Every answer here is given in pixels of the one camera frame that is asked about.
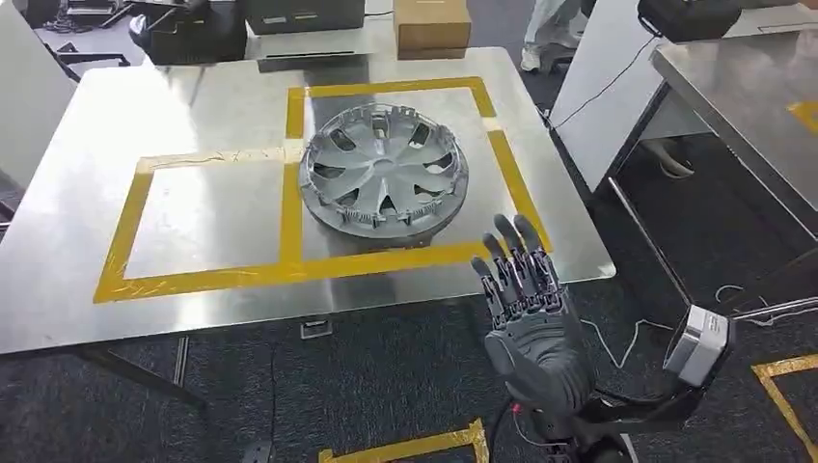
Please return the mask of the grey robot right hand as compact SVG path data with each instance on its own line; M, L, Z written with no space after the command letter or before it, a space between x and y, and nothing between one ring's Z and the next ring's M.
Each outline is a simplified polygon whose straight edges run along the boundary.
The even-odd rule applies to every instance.
M595 386L579 317L533 224L522 214L493 221L497 233L482 237L490 259L471 260L491 316L488 357L518 401L573 416Z

